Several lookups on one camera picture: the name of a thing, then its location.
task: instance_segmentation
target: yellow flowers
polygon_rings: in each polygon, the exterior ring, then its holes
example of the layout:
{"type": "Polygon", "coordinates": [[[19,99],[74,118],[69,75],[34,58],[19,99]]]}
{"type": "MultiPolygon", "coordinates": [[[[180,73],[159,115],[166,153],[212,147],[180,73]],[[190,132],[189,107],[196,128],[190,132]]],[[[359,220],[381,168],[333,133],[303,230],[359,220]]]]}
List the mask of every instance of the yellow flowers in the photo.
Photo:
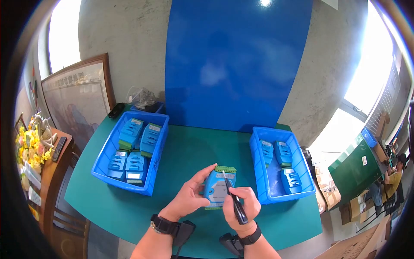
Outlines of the yellow flowers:
{"type": "Polygon", "coordinates": [[[52,148],[50,148],[48,151],[45,152],[45,154],[42,156],[43,160],[48,160],[51,158],[52,148]]]}
{"type": "Polygon", "coordinates": [[[40,164],[40,157],[36,154],[33,155],[33,161],[40,164]]]}
{"type": "Polygon", "coordinates": [[[38,173],[41,172],[41,164],[51,158],[52,148],[45,152],[45,147],[40,143],[38,125],[31,123],[28,131],[24,131],[23,127],[19,128],[19,134],[16,136],[16,155],[18,161],[27,161],[30,166],[38,173]]]}

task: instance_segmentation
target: yellow shirt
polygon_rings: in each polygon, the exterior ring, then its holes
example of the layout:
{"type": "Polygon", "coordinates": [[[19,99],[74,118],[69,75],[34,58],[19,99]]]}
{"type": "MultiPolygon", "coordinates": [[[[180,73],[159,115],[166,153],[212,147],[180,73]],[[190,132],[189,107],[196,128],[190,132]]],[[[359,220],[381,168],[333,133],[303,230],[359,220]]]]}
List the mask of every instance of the yellow shirt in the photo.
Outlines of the yellow shirt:
{"type": "Polygon", "coordinates": [[[381,196],[382,196],[383,203],[386,202],[387,200],[387,197],[385,196],[385,192],[387,192],[388,198],[390,198],[397,190],[397,187],[401,181],[401,176],[402,176],[401,172],[395,172],[392,175],[390,175],[390,183],[386,184],[385,188],[384,188],[384,185],[381,185],[381,196]]]}

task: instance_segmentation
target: remote control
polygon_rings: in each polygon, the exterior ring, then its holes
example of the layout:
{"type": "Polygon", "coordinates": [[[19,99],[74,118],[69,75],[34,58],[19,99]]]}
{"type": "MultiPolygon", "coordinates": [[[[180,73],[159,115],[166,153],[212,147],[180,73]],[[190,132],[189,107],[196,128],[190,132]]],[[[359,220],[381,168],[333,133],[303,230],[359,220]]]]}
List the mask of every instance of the remote control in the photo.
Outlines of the remote control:
{"type": "Polygon", "coordinates": [[[124,110],[125,108],[125,104],[120,102],[118,104],[115,105],[115,107],[109,112],[108,117],[111,119],[115,119],[116,117],[118,117],[121,112],[124,110]]]}
{"type": "Polygon", "coordinates": [[[62,151],[63,145],[66,142],[66,139],[67,139],[66,137],[61,137],[59,139],[58,145],[56,146],[55,152],[53,153],[53,156],[52,156],[52,161],[53,162],[57,162],[58,161],[60,152],[62,151]]]}

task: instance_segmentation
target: teal work table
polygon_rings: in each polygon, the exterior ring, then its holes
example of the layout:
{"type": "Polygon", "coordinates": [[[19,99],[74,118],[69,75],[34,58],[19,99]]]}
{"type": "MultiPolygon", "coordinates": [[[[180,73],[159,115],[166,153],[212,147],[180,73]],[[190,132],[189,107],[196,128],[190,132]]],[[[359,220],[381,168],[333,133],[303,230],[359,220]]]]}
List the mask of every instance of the teal work table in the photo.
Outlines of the teal work table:
{"type": "MultiPolygon", "coordinates": [[[[102,121],[79,158],[65,194],[65,200],[72,207],[104,230],[137,244],[149,227],[151,215],[167,205],[198,170],[215,162],[235,167],[236,186],[250,186],[256,192],[249,147],[251,134],[174,125],[169,125],[152,197],[107,185],[92,176],[91,169],[116,122],[117,119],[108,117],[102,121]]],[[[201,208],[183,220],[192,221],[197,228],[182,247],[181,256],[234,257],[218,241],[227,232],[235,234],[227,225],[223,211],[201,208]]],[[[276,250],[322,232],[315,195],[262,205],[256,221],[276,250]]]]}

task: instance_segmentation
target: cardboard box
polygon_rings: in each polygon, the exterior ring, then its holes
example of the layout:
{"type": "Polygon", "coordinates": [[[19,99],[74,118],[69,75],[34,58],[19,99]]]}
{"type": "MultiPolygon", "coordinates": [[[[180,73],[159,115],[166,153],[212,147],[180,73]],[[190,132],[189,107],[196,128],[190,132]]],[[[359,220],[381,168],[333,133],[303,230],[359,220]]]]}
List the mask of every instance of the cardboard box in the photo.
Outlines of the cardboard box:
{"type": "Polygon", "coordinates": [[[341,240],[315,259],[366,259],[375,256],[377,250],[386,242],[390,228],[390,215],[385,216],[378,225],[351,238],[341,240]]]}
{"type": "Polygon", "coordinates": [[[359,216],[359,222],[363,223],[368,218],[368,210],[374,206],[374,201],[372,199],[369,199],[366,201],[365,210],[361,215],[359,216]]]}
{"type": "Polygon", "coordinates": [[[330,210],[341,201],[341,194],[327,167],[315,165],[315,175],[319,189],[325,198],[327,208],[330,210]]]}
{"type": "MultiPolygon", "coordinates": [[[[314,179],[313,182],[315,186],[318,186],[316,179],[314,179]]],[[[325,198],[323,197],[322,192],[320,191],[319,188],[316,188],[315,195],[316,195],[316,201],[318,202],[319,214],[322,214],[324,211],[326,211],[326,207],[327,207],[325,198]]]]}
{"type": "Polygon", "coordinates": [[[339,211],[341,213],[341,220],[342,220],[342,225],[345,225],[349,222],[351,222],[351,207],[349,206],[349,203],[347,204],[342,204],[339,207],[339,211]]]}
{"type": "Polygon", "coordinates": [[[374,147],[374,151],[377,154],[378,158],[380,159],[380,162],[384,162],[387,159],[387,155],[385,154],[383,148],[379,143],[377,143],[374,147]]]}
{"type": "Polygon", "coordinates": [[[367,192],[368,190],[363,191],[356,198],[352,199],[349,203],[344,204],[339,208],[339,211],[341,212],[342,225],[345,225],[349,222],[363,222],[364,220],[366,220],[367,211],[374,206],[374,202],[372,201],[372,199],[369,199],[365,203],[365,209],[361,213],[360,205],[358,203],[358,197],[361,197],[361,201],[363,201],[363,196],[367,192]]]}
{"type": "Polygon", "coordinates": [[[388,124],[390,123],[390,116],[385,111],[381,114],[380,122],[378,124],[377,132],[375,132],[375,137],[380,137],[380,139],[385,138],[384,132],[387,132],[388,124]]]}

